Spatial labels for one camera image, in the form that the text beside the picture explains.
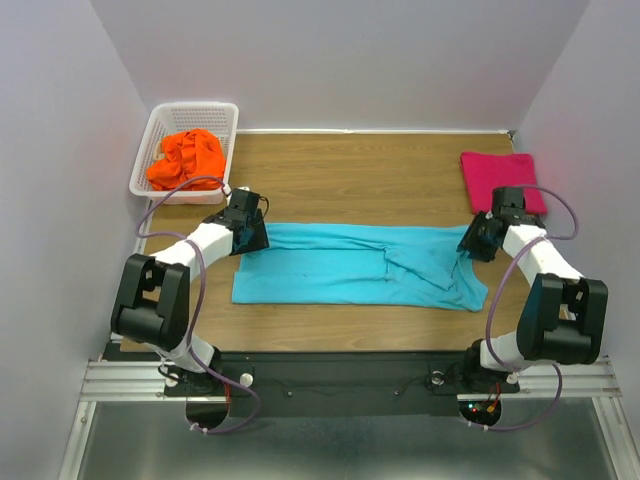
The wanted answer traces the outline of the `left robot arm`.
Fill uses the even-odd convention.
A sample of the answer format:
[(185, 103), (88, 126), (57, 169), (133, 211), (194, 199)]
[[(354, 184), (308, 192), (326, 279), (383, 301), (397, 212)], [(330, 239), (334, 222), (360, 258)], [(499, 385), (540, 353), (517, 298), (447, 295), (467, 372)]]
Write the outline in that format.
[(206, 294), (207, 268), (230, 257), (269, 246), (266, 197), (246, 188), (230, 191), (221, 211), (188, 234), (167, 232), (176, 243), (152, 255), (133, 254), (125, 262), (111, 316), (111, 331), (144, 344), (188, 372), (199, 393), (221, 384), (247, 393), (251, 388), (225, 377), (220, 351), (199, 338), (195, 325)]

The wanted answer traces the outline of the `cyan blue t-shirt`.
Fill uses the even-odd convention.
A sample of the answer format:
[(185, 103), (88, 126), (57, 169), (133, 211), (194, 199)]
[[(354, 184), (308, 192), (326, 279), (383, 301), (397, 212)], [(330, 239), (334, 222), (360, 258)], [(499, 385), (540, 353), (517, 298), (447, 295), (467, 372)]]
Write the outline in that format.
[(392, 305), (480, 311), (488, 295), (457, 246), (466, 229), (270, 223), (243, 256), (236, 304)]

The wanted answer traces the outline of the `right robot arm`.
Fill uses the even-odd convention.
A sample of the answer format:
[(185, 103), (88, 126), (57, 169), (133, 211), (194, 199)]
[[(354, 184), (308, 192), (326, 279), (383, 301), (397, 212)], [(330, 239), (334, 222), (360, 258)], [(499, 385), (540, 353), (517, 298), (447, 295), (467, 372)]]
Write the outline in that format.
[(503, 251), (511, 259), (506, 272), (520, 270), (530, 287), (514, 331), (493, 336), (489, 316), (483, 338), (466, 350), (460, 379), (472, 390), (535, 365), (591, 365), (600, 355), (608, 288), (563, 258), (554, 245), (557, 236), (527, 211), (528, 189), (495, 188), (490, 209), (474, 216), (457, 247), (484, 263)]

